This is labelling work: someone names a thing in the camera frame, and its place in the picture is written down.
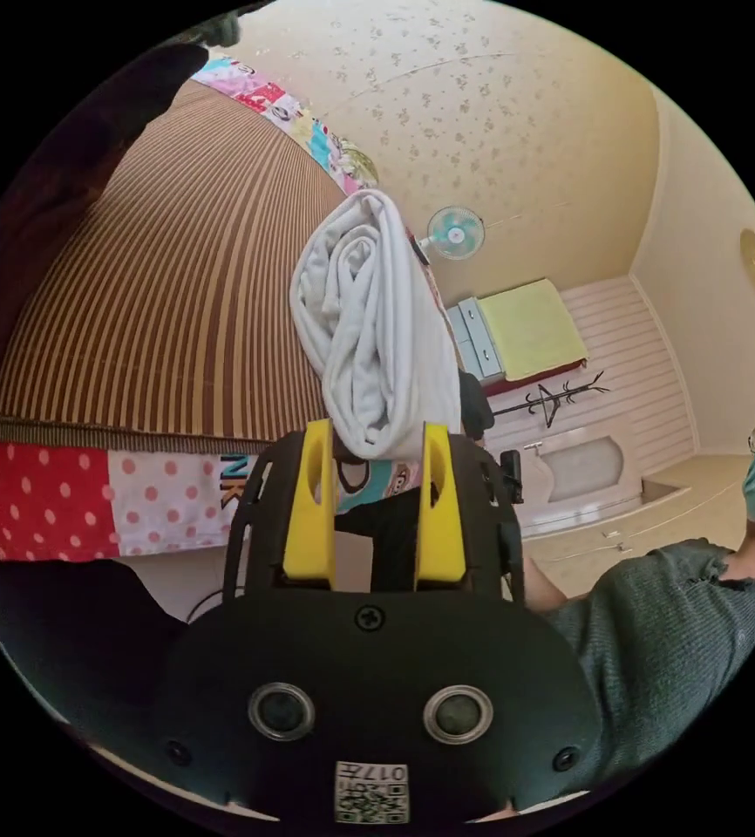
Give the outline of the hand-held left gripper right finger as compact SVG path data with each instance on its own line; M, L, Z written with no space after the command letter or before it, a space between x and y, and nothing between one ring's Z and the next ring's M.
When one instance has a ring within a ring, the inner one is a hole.
M444 425L426 423L414 581L460 583L465 575L466 558L452 466L451 435Z

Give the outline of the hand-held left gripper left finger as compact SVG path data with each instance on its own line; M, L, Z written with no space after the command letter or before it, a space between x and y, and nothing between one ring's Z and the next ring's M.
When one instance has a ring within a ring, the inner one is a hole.
M336 573L337 470L333 427L310 422L298 460L282 570L290 581L333 581Z

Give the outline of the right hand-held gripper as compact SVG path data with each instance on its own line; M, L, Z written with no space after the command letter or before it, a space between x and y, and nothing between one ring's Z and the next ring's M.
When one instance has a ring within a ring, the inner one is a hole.
M486 431L493 427L493 411L480 381L470 372L459 370L461 424L465 435L484 444Z

